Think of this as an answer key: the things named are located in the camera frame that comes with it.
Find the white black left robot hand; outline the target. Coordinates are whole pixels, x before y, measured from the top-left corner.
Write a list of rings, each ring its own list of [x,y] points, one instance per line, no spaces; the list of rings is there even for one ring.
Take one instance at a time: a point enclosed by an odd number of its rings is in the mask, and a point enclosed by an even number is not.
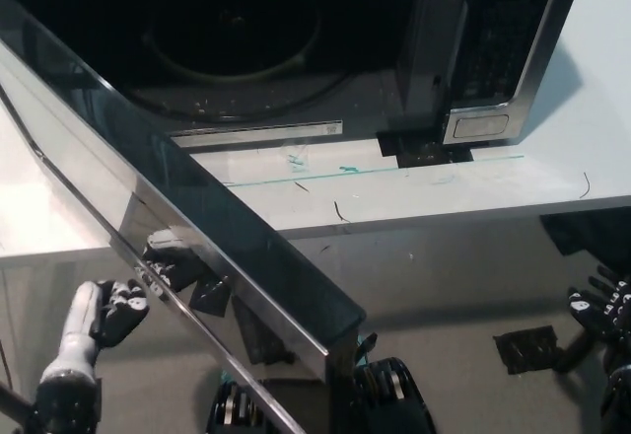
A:
[[[134,279],[83,282],[69,307],[57,355],[39,382],[69,376],[94,384],[100,352],[119,345],[149,311],[147,295]]]

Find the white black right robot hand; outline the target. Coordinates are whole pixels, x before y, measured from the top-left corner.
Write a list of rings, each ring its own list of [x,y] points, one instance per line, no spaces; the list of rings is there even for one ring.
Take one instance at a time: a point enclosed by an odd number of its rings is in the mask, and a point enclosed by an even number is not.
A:
[[[576,369],[599,344],[607,376],[630,364],[630,276],[599,265],[589,276],[592,289],[570,287],[568,310],[583,331],[565,348],[554,366],[557,373]]]

